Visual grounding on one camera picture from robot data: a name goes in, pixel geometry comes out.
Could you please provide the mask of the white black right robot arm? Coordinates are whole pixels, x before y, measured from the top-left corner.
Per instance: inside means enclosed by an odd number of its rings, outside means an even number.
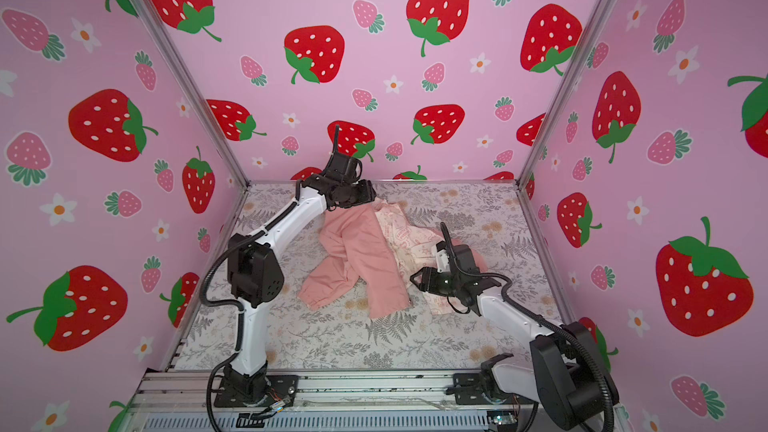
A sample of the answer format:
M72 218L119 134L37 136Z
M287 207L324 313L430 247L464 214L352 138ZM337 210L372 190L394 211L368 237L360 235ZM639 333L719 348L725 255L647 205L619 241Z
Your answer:
M458 299L468 312L528 342L532 368L509 358L495 362L490 366L493 391L538 403L564 431L589 431L589 421L597 418L604 431L615 429L618 390L581 323L556 325L532 312L509 296L511 280L502 274L471 273L457 265L447 271L423 267L410 281L421 292Z

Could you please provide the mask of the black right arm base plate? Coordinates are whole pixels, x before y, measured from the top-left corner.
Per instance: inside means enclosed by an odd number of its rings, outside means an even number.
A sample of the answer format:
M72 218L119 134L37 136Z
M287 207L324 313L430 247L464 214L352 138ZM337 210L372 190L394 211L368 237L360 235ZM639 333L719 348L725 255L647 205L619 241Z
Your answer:
M458 405L531 405L533 401L513 393L502 392L487 372L463 372L452 376L446 395Z

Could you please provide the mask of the aluminium frame corner post left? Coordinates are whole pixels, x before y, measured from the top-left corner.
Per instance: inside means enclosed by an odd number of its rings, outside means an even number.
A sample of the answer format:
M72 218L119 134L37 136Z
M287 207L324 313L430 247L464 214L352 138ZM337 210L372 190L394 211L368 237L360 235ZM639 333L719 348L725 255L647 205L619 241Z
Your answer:
M169 36L166 25L154 9L151 0L130 1L235 182L240 188L247 189L249 179L220 131L214 114L195 83L183 56Z

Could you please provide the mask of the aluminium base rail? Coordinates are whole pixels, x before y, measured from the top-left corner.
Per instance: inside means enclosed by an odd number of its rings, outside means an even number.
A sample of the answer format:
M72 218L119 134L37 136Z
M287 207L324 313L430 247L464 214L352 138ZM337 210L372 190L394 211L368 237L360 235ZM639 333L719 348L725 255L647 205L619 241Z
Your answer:
M148 373L114 431L561 431L543 407L458 405L445 394L468 370L279 370L298 375L293 405L218 408L219 377Z

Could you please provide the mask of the aluminium frame corner post right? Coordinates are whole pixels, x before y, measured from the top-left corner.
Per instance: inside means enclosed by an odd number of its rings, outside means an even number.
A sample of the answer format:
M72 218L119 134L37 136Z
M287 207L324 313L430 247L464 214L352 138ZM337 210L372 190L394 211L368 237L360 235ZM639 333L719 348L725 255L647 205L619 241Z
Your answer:
M564 72L562 81L556 90L556 94L553 96L529 157L526 159L521 174L517 179L516 185L519 191L525 188L531 174L534 172L544 147L547 145L560 116L566 109L567 102L573 93L577 80L582 76L588 54L599 39L617 1L596 0L589 20L584 26L579 44L568 61L568 67Z

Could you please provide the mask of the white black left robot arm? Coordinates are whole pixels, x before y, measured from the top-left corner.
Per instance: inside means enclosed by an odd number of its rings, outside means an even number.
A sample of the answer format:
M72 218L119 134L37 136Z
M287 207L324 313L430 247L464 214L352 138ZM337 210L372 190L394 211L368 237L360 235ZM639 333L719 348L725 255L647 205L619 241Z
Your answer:
M260 228L236 236L227 259L227 280L241 306L235 358L224 366L224 389L248 404L268 395L266 357L270 303L282 291L285 276L280 258L288 245L315 218L335 208L374 201L372 182L338 182L318 174L298 182L294 198Z

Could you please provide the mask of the pink Snoopy hooded jacket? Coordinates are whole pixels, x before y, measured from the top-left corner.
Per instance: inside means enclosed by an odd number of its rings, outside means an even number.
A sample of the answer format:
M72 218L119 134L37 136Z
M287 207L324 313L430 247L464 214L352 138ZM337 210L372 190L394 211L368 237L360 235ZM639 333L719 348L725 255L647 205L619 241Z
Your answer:
M411 305L406 282L436 265L442 240L437 230L412 225L400 205L381 199L327 212L319 232L327 257L305 279L298 297L318 310L362 280L370 319L403 311Z

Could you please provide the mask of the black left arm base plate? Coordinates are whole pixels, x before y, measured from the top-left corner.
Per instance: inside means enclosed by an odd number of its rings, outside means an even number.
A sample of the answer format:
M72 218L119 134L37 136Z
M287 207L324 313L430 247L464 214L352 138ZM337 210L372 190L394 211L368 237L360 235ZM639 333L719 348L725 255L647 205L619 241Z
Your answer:
M225 371L215 389L213 405L218 408L290 407L298 390L298 375L257 374L253 377Z

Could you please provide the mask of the aluminium frame corner post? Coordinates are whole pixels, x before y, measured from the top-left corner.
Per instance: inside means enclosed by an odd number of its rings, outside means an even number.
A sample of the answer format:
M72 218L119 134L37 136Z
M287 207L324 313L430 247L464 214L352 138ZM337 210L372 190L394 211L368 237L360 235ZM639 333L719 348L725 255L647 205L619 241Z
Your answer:
M151 0L130 1L235 182L240 188L247 189L249 179L220 131L214 114L195 83L183 56L169 36L166 25L154 9Z
M564 72L562 81L556 90L556 94L553 96L529 157L526 159L521 174L517 179L516 185L519 191L525 188L531 174L534 172L544 147L547 145L560 116L566 109L567 102L573 93L577 80L582 76L588 54L599 39L617 1L596 0L589 20L584 26L579 44L568 61L568 67Z

